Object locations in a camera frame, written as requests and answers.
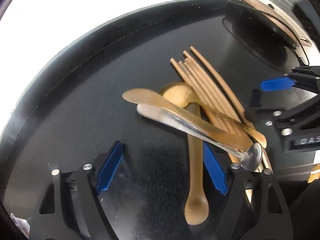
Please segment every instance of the black plate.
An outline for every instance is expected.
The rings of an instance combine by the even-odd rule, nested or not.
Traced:
[[[136,87],[159,91],[180,81],[169,60],[183,59],[183,50],[193,45],[248,107],[251,90],[282,72],[251,54],[223,26],[226,3],[182,0],[144,8],[97,27],[52,59],[25,91],[2,136],[0,193],[7,211],[30,217],[53,169],[74,171],[119,140],[124,159],[100,196],[118,237],[206,238],[225,197],[204,172],[209,218],[190,227],[183,214],[187,136],[142,118],[121,94]],[[290,51],[287,60],[296,60]],[[297,97],[287,90],[263,100],[266,107],[290,108]]]

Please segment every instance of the wooden spoon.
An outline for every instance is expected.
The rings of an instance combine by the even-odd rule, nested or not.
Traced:
[[[197,103],[186,107],[191,113],[200,115]],[[203,190],[203,141],[188,134],[190,187],[189,195],[184,208],[184,216],[189,225],[203,223],[209,215],[209,203]]]

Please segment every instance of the stainless steel spoon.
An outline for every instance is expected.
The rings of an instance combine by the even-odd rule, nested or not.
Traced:
[[[231,153],[232,155],[239,158],[241,166],[247,171],[255,171],[261,163],[263,150],[262,146],[259,143],[254,143],[246,152],[240,153],[225,144],[212,140],[206,134],[190,125],[186,120],[179,116],[176,116],[174,113],[166,110],[165,108],[147,104],[138,104],[137,112],[146,118],[155,120],[157,122],[171,126],[175,129],[181,130],[185,133],[191,134]]]

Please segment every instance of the white wall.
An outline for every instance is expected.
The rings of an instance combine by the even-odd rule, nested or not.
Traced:
[[[170,0],[13,0],[0,21],[0,132],[31,80],[68,44],[108,20]]]

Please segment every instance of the metal screw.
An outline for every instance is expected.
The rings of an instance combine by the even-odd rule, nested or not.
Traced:
[[[58,169],[55,169],[55,170],[51,171],[51,175],[53,175],[53,176],[56,176],[59,173],[60,173],[60,170],[58,170]]]
[[[272,122],[271,121],[266,121],[266,126],[270,126],[272,125]]]
[[[282,134],[283,136],[290,135],[290,134],[292,134],[292,129],[291,129],[291,128],[283,129],[283,130],[281,131],[281,134]]]
[[[272,171],[270,169],[264,169],[263,170],[263,173],[264,174],[267,174],[267,175],[271,175],[272,174]]]
[[[83,165],[82,169],[84,169],[85,171],[91,170],[92,169],[92,164],[91,163],[87,163],[87,164]]]
[[[273,116],[279,116],[281,114],[282,114],[281,111],[275,111],[275,112],[272,113]]]
[[[239,163],[231,163],[230,167],[234,170],[239,170],[241,166]]]

